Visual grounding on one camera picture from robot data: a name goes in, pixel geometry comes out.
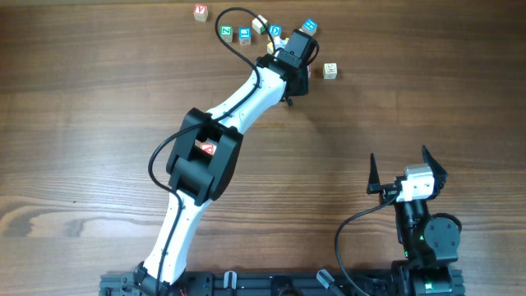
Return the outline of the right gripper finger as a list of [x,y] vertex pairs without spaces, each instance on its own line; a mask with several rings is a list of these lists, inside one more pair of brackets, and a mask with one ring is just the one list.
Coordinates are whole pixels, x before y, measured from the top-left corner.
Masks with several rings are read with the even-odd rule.
[[446,170],[432,157],[426,146],[422,147],[423,161],[428,164],[435,177],[446,177]]
[[368,179],[368,187],[380,187],[381,182],[377,170],[376,158],[373,153],[370,154],[370,173]]

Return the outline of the red A letter block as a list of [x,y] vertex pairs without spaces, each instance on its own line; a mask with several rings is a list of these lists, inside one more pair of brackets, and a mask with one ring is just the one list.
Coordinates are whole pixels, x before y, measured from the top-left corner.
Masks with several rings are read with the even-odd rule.
[[216,144],[211,142],[202,142],[200,148],[209,155],[214,155],[217,149]]

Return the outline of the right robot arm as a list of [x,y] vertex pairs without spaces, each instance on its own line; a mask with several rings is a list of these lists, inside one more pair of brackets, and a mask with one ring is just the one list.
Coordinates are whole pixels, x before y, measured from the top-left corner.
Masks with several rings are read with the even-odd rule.
[[382,184],[376,159],[370,157],[368,194],[378,194],[382,206],[392,205],[399,243],[406,259],[391,264],[398,295],[464,295],[458,261],[462,224],[447,213],[431,214],[427,203],[439,196],[448,173],[422,148],[423,162],[408,165],[392,183]]

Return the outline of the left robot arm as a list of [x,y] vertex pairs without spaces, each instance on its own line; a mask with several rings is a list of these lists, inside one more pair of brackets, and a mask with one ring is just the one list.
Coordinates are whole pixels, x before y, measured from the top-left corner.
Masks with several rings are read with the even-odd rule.
[[251,64],[247,81],[223,103],[203,112],[191,109],[178,132],[153,152],[172,144],[168,209],[150,255],[134,271],[145,295],[168,295],[187,266],[187,254],[206,208],[229,185],[247,129],[270,107],[308,92],[308,68],[320,45],[294,30],[285,46]]

